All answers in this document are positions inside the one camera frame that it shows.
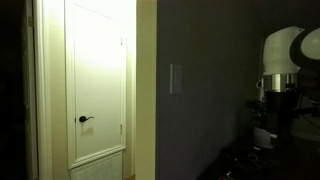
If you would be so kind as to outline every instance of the door lever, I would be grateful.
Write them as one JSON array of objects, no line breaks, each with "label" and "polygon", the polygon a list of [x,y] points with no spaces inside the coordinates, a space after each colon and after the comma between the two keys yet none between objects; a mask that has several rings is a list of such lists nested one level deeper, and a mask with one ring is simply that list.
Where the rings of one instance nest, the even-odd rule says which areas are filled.
[{"label": "door lever", "polygon": [[94,118],[94,117],[88,117],[88,118],[86,118],[85,116],[81,116],[80,118],[79,118],[79,121],[80,122],[86,122],[86,121],[88,121],[89,119],[91,119],[91,118]]}]

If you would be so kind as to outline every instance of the switch plate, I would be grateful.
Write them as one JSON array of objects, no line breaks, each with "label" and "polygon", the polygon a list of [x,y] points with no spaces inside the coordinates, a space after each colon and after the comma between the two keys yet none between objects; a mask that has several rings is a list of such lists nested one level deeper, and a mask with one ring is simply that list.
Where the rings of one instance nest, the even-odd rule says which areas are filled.
[{"label": "switch plate", "polygon": [[182,67],[170,64],[170,94],[182,93]]}]

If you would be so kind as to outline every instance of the door hinge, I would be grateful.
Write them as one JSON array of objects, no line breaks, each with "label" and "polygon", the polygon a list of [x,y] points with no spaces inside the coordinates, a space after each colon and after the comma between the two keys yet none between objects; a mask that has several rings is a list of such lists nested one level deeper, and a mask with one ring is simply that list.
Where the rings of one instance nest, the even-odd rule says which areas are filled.
[{"label": "door hinge", "polygon": [[28,26],[29,27],[34,27],[34,22],[33,22],[33,17],[32,16],[28,16]]}]

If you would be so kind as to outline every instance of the white door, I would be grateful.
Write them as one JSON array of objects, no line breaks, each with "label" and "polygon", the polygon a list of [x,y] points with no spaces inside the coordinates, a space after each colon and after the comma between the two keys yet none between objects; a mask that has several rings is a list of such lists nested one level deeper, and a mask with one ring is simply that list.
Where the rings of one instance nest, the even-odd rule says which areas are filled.
[{"label": "white door", "polygon": [[126,55],[116,2],[77,0],[67,6],[71,167],[124,148]]},{"label": "white door", "polygon": [[38,178],[37,121],[33,44],[32,0],[26,0],[23,16],[23,76],[28,179]]}]

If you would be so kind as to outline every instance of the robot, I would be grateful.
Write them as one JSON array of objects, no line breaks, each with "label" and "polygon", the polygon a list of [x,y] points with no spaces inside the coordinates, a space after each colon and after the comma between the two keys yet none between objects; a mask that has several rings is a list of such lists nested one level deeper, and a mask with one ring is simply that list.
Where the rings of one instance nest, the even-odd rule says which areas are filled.
[{"label": "robot", "polygon": [[[272,144],[289,137],[293,119],[320,117],[320,28],[288,27],[267,37],[263,51],[261,100],[266,105],[262,126]],[[301,108],[307,97],[310,107]]]}]

